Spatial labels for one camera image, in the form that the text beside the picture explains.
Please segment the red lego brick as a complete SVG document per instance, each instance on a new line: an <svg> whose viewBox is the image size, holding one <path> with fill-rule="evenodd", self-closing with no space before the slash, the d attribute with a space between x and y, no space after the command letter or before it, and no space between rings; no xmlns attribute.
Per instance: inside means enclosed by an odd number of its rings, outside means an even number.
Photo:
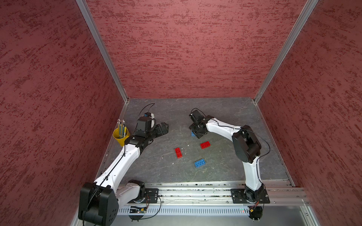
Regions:
<svg viewBox="0 0 362 226"><path fill-rule="evenodd" d="M175 149L175 153L176 153L176 156L177 156L178 159L183 157L180 148L176 148L176 149Z"/></svg>
<svg viewBox="0 0 362 226"><path fill-rule="evenodd" d="M205 148L208 148L210 146L211 146L211 144L210 144L209 141L200 144L201 149L205 149Z"/></svg>

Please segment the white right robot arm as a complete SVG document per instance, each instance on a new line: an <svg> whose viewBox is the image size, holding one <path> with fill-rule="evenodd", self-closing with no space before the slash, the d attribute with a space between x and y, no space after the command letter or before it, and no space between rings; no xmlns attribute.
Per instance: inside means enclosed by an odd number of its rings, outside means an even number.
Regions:
<svg viewBox="0 0 362 226"><path fill-rule="evenodd" d="M245 173L244 189L231 190L233 202L254 205L270 203L259 172L259 159L262 157L262 145L258 140L260 136L248 125L230 125L210 115L204 116L197 108L191 110L189 117L193 121L189 129L197 138L212 132L233 143L235 154L242 161Z"/></svg>

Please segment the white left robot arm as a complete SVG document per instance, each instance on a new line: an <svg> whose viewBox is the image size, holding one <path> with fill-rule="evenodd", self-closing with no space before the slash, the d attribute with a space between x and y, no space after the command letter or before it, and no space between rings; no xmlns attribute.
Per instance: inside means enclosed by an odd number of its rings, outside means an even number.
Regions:
<svg viewBox="0 0 362 226"><path fill-rule="evenodd" d="M129 136L122 151L111 165L92 183L85 183L80 190L78 218L95 226L110 226L118 210L129 202L150 203L143 182L130 180L118 189L131 165L154 139L166 135L169 125L159 124L151 113L139 117L135 132Z"/></svg>

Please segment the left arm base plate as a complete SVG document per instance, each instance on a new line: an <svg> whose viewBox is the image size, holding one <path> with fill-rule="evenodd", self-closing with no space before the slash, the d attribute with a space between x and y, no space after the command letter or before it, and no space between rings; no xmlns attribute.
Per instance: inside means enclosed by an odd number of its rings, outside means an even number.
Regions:
<svg viewBox="0 0 362 226"><path fill-rule="evenodd" d="M129 204L155 204L158 202L159 189L146 188L144 194L136 199L129 201Z"/></svg>

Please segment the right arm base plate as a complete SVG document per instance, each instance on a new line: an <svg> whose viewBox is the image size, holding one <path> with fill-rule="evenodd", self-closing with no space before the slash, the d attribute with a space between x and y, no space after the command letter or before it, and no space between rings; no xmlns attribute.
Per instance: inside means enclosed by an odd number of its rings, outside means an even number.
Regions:
<svg viewBox="0 0 362 226"><path fill-rule="evenodd" d="M270 204L269 195L265 188L253 191L247 189L231 189L231 198L234 204Z"/></svg>

